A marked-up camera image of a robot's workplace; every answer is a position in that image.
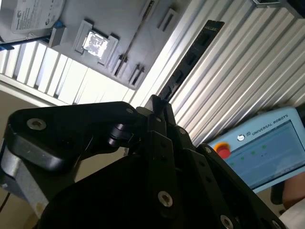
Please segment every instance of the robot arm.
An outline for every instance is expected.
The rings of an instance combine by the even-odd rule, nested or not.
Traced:
[[[128,155],[74,183],[81,160]],[[208,145],[195,147],[171,105],[153,95],[20,110],[8,120],[0,182],[28,201],[38,228],[284,229]]]

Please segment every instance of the touchscreen display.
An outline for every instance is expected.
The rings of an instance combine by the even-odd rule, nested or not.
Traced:
[[[305,165],[305,151],[291,121],[232,151],[226,163],[252,189]]]

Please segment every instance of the black cable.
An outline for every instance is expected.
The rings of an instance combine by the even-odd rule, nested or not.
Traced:
[[[6,204],[6,202],[8,202],[9,197],[10,197],[10,193],[8,193],[8,194],[6,195],[6,197],[5,197],[5,199],[4,199],[3,203],[2,203],[2,205],[1,205],[1,207],[0,207],[0,213],[2,212],[2,210],[3,210],[3,208],[4,208],[5,204]]]

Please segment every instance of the metal screw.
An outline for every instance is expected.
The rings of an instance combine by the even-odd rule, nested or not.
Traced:
[[[173,199],[171,195],[165,191],[158,193],[158,199],[164,207],[170,208],[173,205]]]
[[[205,147],[205,151],[208,153],[208,154],[210,154],[212,151],[210,150],[210,148],[209,147]]]
[[[222,222],[222,224],[224,225],[224,227],[226,229],[233,229],[234,228],[233,223],[231,222],[231,220],[227,216],[221,215],[220,216],[220,221]]]
[[[126,111],[127,111],[128,113],[133,114],[133,110],[132,110],[132,109],[130,109],[130,108],[127,108],[127,109],[126,109]]]
[[[273,225],[276,227],[276,229],[282,229],[280,225],[275,220],[272,220]]]
[[[46,123],[38,118],[31,118],[27,121],[27,125],[32,130],[43,130],[47,127]]]
[[[183,130],[182,128],[180,128],[179,131],[180,131],[180,133],[183,134],[183,135],[186,134],[186,131]]]

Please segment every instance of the person's hand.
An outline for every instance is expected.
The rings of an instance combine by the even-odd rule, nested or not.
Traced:
[[[305,198],[305,172],[285,181],[283,205],[289,209]]]

